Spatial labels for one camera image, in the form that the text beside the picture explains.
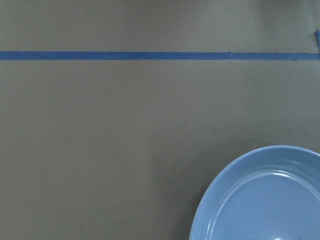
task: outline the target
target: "table surface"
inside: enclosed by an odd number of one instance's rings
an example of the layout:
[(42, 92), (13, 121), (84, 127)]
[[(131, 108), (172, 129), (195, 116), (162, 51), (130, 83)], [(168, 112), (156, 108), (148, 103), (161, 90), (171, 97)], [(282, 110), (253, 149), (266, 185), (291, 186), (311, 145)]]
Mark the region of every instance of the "table surface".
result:
[[(318, 53), (320, 3), (2, 0), (1, 51)], [(185, 240), (214, 177), (320, 152), (320, 61), (0, 61), (0, 239)]]

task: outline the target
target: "blue bowl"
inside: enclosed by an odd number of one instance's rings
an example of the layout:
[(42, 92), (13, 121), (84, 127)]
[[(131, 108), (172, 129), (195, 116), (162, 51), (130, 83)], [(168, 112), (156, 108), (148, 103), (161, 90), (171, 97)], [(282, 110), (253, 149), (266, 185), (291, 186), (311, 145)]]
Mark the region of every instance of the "blue bowl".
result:
[(240, 156), (206, 190), (189, 240), (320, 240), (320, 155), (279, 145)]

